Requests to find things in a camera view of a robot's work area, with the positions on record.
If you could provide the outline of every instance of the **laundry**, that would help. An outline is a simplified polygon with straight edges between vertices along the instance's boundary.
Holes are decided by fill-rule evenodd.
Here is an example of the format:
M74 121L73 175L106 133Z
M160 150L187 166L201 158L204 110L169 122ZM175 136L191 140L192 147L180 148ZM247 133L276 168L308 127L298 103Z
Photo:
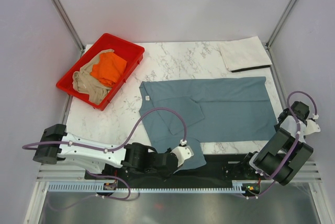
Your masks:
M127 61L113 52L100 54L100 61L94 64L91 76L105 86L113 87L125 72Z
M265 77L240 79L142 82L140 115L155 107L178 112L187 125L187 144L194 157L182 169L206 164L201 142L270 140L276 117L265 88ZM175 148L183 125L166 111L143 119L151 144L158 152Z
M73 73L73 89L77 92L88 94L89 101L98 105L107 96L111 87L101 84L96 78L90 75L94 64L100 61L100 54L114 52L112 49L103 50L93 57L79 71Z
M268 68L272 64L258 37L219 42L219 48L231 72Z

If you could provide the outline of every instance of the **beige cloth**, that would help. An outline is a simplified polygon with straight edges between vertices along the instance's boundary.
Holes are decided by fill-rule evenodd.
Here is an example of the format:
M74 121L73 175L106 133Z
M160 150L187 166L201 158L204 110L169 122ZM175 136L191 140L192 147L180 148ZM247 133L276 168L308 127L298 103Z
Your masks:
M88 94L90 96L89 101L98 105L107 96L111 87L107 87L101 84L97 79L92 77L93 64L98 64L100 61L100 54L106 52L114 52L112 49L103 50L99 52L95 57L92 58L87 64L83 65L79 71L73 73L73 89L77 92Z

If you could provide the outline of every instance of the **orange cloth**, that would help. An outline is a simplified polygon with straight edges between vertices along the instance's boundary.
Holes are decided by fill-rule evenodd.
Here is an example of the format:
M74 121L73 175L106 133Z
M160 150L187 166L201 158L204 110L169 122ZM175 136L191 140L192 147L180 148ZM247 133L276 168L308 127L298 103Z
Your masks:
M94 64L92 77L99 80L105 86L113 87L126 69L127 61L113 52L100 54L100 61Z

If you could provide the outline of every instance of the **table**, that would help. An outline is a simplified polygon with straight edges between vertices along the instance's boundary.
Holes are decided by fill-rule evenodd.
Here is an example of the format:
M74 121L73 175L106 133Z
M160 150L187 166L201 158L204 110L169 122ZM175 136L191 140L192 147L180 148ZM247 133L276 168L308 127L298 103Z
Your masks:
M145 48L143 60L104 111L73 98L67 120L67 132L103 143L122 144L139 119L142 81L180 79L218 79L223 77L265 76L276 117L282 112L270 68L231 73L222 59L218 42L139 43ZM129 143L150 145L140 124ZM267 141L201 143L204 154L234 154L260 151Z

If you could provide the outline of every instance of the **blue cloth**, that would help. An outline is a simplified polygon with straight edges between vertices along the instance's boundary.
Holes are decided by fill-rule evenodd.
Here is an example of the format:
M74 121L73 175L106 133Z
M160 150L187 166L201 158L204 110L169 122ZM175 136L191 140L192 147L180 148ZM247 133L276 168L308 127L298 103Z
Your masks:
M194 157L182 169L206 164L200 142L270 140L275 134L276 118L265 77L142 82L140 92L140 115L167 107L185 120L187 144ZM143 124L158 152L175 148L183 138L183 125L168 111L154 111Z

